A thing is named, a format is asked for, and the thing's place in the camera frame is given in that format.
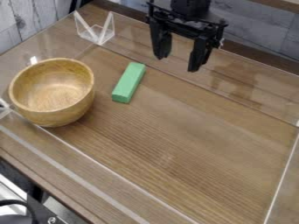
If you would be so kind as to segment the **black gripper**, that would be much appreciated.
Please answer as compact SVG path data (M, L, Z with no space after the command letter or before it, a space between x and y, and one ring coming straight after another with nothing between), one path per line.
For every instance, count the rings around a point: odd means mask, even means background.
M171 0L170 8L156 1L147 1L154 55L159 60L168 57L172 33L195 39L188 63L194 73L207 63L212 47L222 47L228 22L211 12L211 0Z

